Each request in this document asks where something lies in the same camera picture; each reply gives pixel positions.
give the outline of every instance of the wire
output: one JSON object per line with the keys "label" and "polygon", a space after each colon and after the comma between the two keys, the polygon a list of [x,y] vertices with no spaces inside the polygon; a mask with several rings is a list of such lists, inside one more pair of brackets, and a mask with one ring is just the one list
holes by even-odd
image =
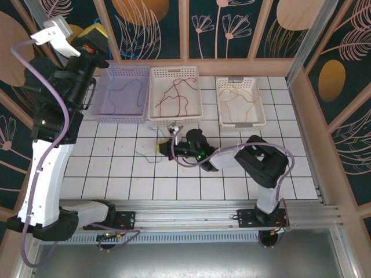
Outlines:
{"label": "wire", "polygon": [[191,162],[186,161],[185,158],[182,158],[182,160],[183,160],[184,162],[186,162],[188,165],[194,165],[194,164],[196,164],[196,163],[191,163]]}
{"label": "wire", "polygon": [[[181,132],[181,130],[183,129],[183,126],[180,126],[178,131],[175,133],[174,135],[174,138],[176,138],[178,136],[178,134]],[[180,162],[177,158],[177,156],[175,155],[175,151],[174,151],[174,146],[175,146],[175,140],[172,140],[172,143],[171,143],[171,152],[172,152],[172,156],[173,156],[173,159],[175,160],[175,162],[177,164],[179,164],[180,166],[183,166],[183,167],[186,167],[186,168],[192,168],[192,167],[196,167],[196,166],[199,166],[207,161],[209,161],[212,157],[214,157],[215,155],[217,155],[218,153],[222,152],[222,151],[229,151],[229,150],[235,150],[236,148],[240,148],[240,147],[252,147],[252,146],[268,146],[268,147],[274,147],[274,148],[278,148],[284,152],[286,152],[290,158],[291,158],[291,165],[289,167],[289,169],[286,171],[285,174],[283,174],[283,176],[278,180],[278,185],[277,185],[277,192],[276,192],[276,196],[275,196],[275,200],[276,202],[280,203],[282,202],[283,203],[283,206],[285,208],[285,214],[286,214],[286,224],[287,226],[290,225],[290,221],[289,221],[289,215],[288,215],[288,209],[287,209],[287,205],[286,205],[286,202],[284,200],[284,198],[282,198],[280,201],[278,201],[278,198],[279,198],[279,191],[281,189],[281,185],[283,183],[283,180],[291,173],[292,169],[294,168],[295,166],[295,157],[293,156],[293,154],[286,148],[280,146],[280,145],[277,145],[277,144],[272,144],[272,143],[266,143],[266,142],[250,142],[250,143],[243,143],[243,144],[238,144],[238,145],[235,145],[235,146],[230,146],[230,147],[225,147],[225,148],[219,148],[217,150],[215,150],[210,156],[208,156],[207,158],[205,159],[202,159],[201,161],[199,161],[198,163],[194,163],[193,165],[187,165],[187,164],[183,164],[182,162]]]}
{"label": "wire", "polygon": [[[187,80],[189,80],[189,79],[192,79],[192,81],[195,83],[197,80],[195,79],[195,78],[193,78],[193,77],[190,77],[190,78],[187,78],[187,79],[183,79],[183,78],[177,78],[177,79],[175,79],[174,81],[173,81],[173,86],[171,86],[170,88],[168,88],[167,89],[167,91],[165,91],[164,93],[163,93],[163,96],[162,96],[162,99],[161,99],[161,101],[155,106],[155,108],[156,107],[158,107],[158,106],[160,106],[160,111],[159,111],[159,113],[160,113],[160,118],[161,118],[161,110],[162,110],[162,103],[167,99],[164,99],[165,98],[165,94],[167,93],[167,92],[169,92],[173,87],[175,88],[175,90],[177,91],[177,96],[176,97],[178,97],[179,98],[179,111],[178,111],[178,114],[176,115],[176,117],[178,117],[179,115],[180,115],[180,97],[183,97],[183,96],[181,96],[180,95],[180,93],[179,93],[179,91],[178,91],[178,89],[177,89],[177,85],[179,85],[179,84],[181,84],[181,82],[185,82],[190,88],[192,88],[193,90],[197,90],[196,88],[193,88],[188,82],[187,82]],[[184,97],[185,98],[185,100],[187,101],[187,104],[186,104],[186,106],[185,106],[185,108],[184,108],[184,110],[185,110],[185,114],[186,114],[186,116],[188,115],[188,112],[187,112],[187,110],[186,110],[186,107],[187,107],[187,105],[188,105],[188,99],[186,98],[186,97]]]}
{"label": "wire", "polygon": [[[118,232],[118,233],[136,233],[135,235],[133,235],[132,237],[128,238],[128,240],[126,240],[125,242],[121,243],[121,244],[117,244],[116,246],[114,246],[113,248],[111,249],[107,249],[106,252],[110,252],[110,251],[115,251],[115,250],[118,250],[118,249],[121,249],[122,247],[124,247],[125,245],[127,245],[129,242],[131,242],[134,238],[136,238],[141,232],[140,230],[122,230],[122,229],[114,229],[114,228],[110,228],[110,227],[106,227],[106,226],[102,226],[100,224],[91,224],[91,226],[93,227],[97,227],[97,228],[101,228],[101,229],[106,229],[108,231],[113,231],[113,232]],[[100,251],[103,251],[105,249],[102,248],[101,246],[101,243],[103,240],[105,240],[106,238],[105,237],[102,237],[99,242],[98,242],[98,247],[100,249]]]}
{"label": "wire", "polygon": [[137,107],[141,107],[142,105],[138,105],[138,101],[139,101],[139,97],[140,97],[140,92],[142,90],[142,87],[143,87],[143,84],[140,80],[138,79],[134,79],[132,81],[130,81],[128,84],[124,85],[121,89],[118,89],[118,90],[110,90],[110,92],[108,93],[108,100],[109,102],[114,106],[114,111],[108,115],[112,115],[116,112],[116,105],[113,103],[113,101],[110,99],[110,95],[111,95],[111,92],[120,92],[122,91],[126,86],[129,86],[131,83],[134,83],[135,81],[138,81],[140,83],[140,88],[139,88],[139,92],[138,92],[138,98],[137,98]]}
{"label": "wire", "polygon": [[184,110],[185,110],[185,114],[186,114],[186,116],[188,115],[188,111],[187,111],[187,106],[188,106],[188,99],[186,98],[186,97],[183,97],[183,96],[180,96],[180,95],[178,95],[178,96],[176,96],[176,97],[171,97],[171,96],[167,96],[164,100],[162,100],[158,105],[161,105],[165,100],[167,100],[168,98],[172,98],[172,99],[175,99],[175,98],[184,98],[185,100],[186,100],[186,105],[185,105],[185,107],[184,107]]}
{"label": "wire", "polygon": [[164,135],[163,131],[162,131],[160,128],[158,128],[158,130],[161,131],[162,136],[160,136],[160,135],[158,134],[158,130],[155,130],[153,127],[148,126],[147,128],[148,128],[149,130],[153,130],[154,132],[156,132],[158,138],[166,138],[166,136]]}
{"label": "wire", "polygon": [[36,172],[35,172],[34,178],[32,179],[32,183],[31,183],[30,195],[29,195],[28,203],[27,203],[27,212],[26,212],[27,216],[26,216],[26,220],[24,222],[24,226],[23,226],[23,230],[22,230],[22,240],[21,240],[21,257],[22,257],[24,263],[27,266],[29,266],[30,268],[37,268],[37,267],[43,265],[50,258],[50,256],[52,255],[52,253],[54,252],[54,250],[57,246],[57,242],[55,242],[54,245],[52,246],[52,248],[50,249],[48,255],[46,256],[46,258],[38,264],[32,264],[27,258],[26,247],[25,247],[26,246],[26,236],[27,236],[28,227],[29,227],[30,222],[31,222],[32,204],[34,202],[36,184],[37,184],[37,181],[38,181],[38,178],[39,178],[39,174],[42,171],[42,164],[44,163],[46,157],[49,155],[51,150],[63,139],[63,137],[65,136],[65,134],[68,131],[68,126],[69,126],[69,122],[70,122],[70,116],[68,114],[67,107],[64,104],[60,95],[58,94],[58,92],[29,62],[27,62],[17,52],[17,50],[19,48],[25,47],[25,46],[28,46],[28,45],[33,45],[35,42],[36,42],[36,40],[34,40],[34,39],[31,39],[31,40],[26,41],[26,42],[20,42],[20,43],[17,43],[16,45],[13,45],[10,48],[10,50],[12,51],[13,55],[19,60],[19,62],[21,62],[30,72],[32,72],[35,75],[35,77],[40,80],[40,82],[50,91],[50,93],[56,99],[56,101],[58,102],[58,104],[59,104],[59,106],[62,110],[63,116],[64,116],[64,124],[63,124],[62,131],[60,132],[58,137],[51,143],[51,145],[46,149],[46,151],[40,157],[40,161],[37,164]]}
{"label": "wire", "polygon": [[157,157],[155,158],[155,161],[150,161],[146,155],[143,155],[142,153],[137,152],[137,151],[135,151],[135,153],[138,154],[138,155],[140,155],[140,156],[142,156],[142,157],[144,157],[149,164],[160,163],[162,161],[162,157],[160,157],[160,160],[159,161],[157,161]]}
{"label": "wire", "polygon": [[[233,90],[231,90],[230,88],[224,88],[224,89],[220,92],[219,97],[220,97],[220,96],[224,93],[224,91],[226,91],[226,90],[229,90],[229,91],[230,91],[230,94],[233,93],[233,94],[236,95],[234,98],[232,98],[232,99],[230,99],[230,100],[224,102],[225,105],[226,105],[226,107],[227,107],[227,109],[228,109],[229,119],[230,119],[231,123],[234,123],[234,122],[233,122],[232,119],[231,119],[231,111],[230,111],[230,109],[229,109],[227,103],[229,103],[230,101],[236,99],[236,98],[239,97],[239,96],[241,96],[241,97],[242,97],[242,98],[243,98],[247,103],[252,103],[252,105],[250,106],[250,108],[246,111],[245,122],[247,122],[247,121],[248,121],[248,114],[249,114],[250,110],[254,107],[254,105],[256,105],[256,101],[261,97],[261,96],[260,96],[260,92],[259,92],[259,97],[258,97],[258,99],[255,100],[255,99],[254,99],[254,96],[253,96],[249,91],[247,91],[247,90],[245,90],[245,89],[242,89],[242,88],[237,88],[237,87],[235,87],[235,86],[233,86],[233,85],[231,85],[231,86],[232,86]],[[249,94],[249,95],[251,96],[252,101],[247,100],[243,94],[240,94],[240,93],[238,92],[238,90],[241,90],[241,91],[243,91],[243,92]]]}

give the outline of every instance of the white robotic arm segment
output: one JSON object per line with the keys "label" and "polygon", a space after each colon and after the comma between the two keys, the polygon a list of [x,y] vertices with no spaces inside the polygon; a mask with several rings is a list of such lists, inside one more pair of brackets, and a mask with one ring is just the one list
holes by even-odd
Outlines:
{"label": "white robotic arm segment", "polygon": [[[26,197],[18,213],[18,217],[21,218],[22,222],[26,221],[27,202],[29,200],[31,183],[34,179],[36,166],[41,156],[50,145],[50,142],[43,140],[32,143],[34,154],[32,157],[31,174],[28,181]],[[42,171],[39,174],[35,197],[32,203],[31,226],[41,224],[44,227],[58,220],[60,188],[67,161],[73,147],[73,144],[59,145],[58,148],[52,149],[46,157],[42,165]]]}

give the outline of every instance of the pink basket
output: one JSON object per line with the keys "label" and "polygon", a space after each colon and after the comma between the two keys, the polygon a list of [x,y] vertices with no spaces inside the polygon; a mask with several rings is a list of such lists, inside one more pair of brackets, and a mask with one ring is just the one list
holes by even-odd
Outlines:
{"label": "pink basket", "polygon": [[110,65],[101,71],[93,116],[100,123],[144,123],[150,66]]}

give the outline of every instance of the white basket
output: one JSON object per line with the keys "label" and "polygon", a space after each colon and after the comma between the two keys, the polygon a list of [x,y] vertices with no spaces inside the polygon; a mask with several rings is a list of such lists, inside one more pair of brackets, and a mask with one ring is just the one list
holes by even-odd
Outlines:
{"label": "white basket", "polygon": [[[177,80],[187,78],[193,78],[187,80],[187,82],[195,90],[190,88],[185,81]],[[175,84],[179,83],[176,88],[182,97],[177,97],[177,91],[172,87],[174,81]],[[184,97],[188,100],[188,114],[186,114],[185,110],[187,101]],[[202,99],[198,82],[198,67],[152,67],[150,70],[148,107],[148,118],[154,126],[168,126],[173,123],[177,125],[198,124],[202,118]]]}
{"label": "white basket", "polygon": [[218,77],[216,78],[216,86],[221,129],[253,131],[261,130],[265,126],[267,121],[256,78]]}

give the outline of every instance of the red cable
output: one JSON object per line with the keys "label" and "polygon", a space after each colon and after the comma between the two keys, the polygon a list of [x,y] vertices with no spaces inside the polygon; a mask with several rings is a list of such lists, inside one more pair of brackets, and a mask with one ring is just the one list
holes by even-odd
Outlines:
{"label": "red cable", "polygon": [[177,85],[179,85],[179,84],[181,84],[181,82],[183,82],[183,81],[185,81],[185,83],[190,87],[190,88],[192,88],[193,90],[197,90],[197,89],[195,89],[195,88],[193,88],[188,82],[187,82],[187,80],[189,80],[189,79],[193,79],[192,81],[193,82],[196,82],[196,79],[195,78],[193,78],[193,77],[190,77],[190,78],[187,78],[187,79],[183,79],[183,78],[177,78],[177,79],[175,79],[174,81],[173,81],[173,86],[171,86],[166,92],[164,92],[163,93],[163,97],[162,97],[162,100],[155,106],[155,108],[158,106],[158,105],[160,105],[160,118],[161,118],[161,110],[162,110],[162,103],[166,100],[166,99],[168,99],[168,98],[166,98],[166,99],[164,99],[165,98],[165,94],[167,93],[167,92],[169,92],[173,87],[175,88],[175,90],[177,91],[177,97],[179,98],[179,112],[178,112],[178,114],[176,115],[176,117],[178,117],[179,116],[179,114],[180,114],[180,97],[183,97],[183,96],[181,96],[180,94],[179,94],[179,91],[178,91],[178,89],[177,89]]}
{"label": "red cable", "polygon": [[183,97],[183,96],[176,96],[176,97],[172,97],[172,96],[167,96],[164,100],[162,100],[159,104],[157,104],[156,106],[155,106],[155,108],[157,107],[157,106],[159,106],[160,105],[160,109],[161,109],[161,104],[165,101],[165,100],[167,100],[168,98],[172,98],[172,99],[175,99],[175,98],[180,98],[180,97],[182,97],[182,98],[184,98],[185,100],[186,100],[186,105],[185,105],[185,107],[184,107],[184,110],[185,110],[185,114],[186,114],[186,116],[188,115],[188,111],[187,111],[187,105],[188,105],[188,99],[186,98],[186,97]]}

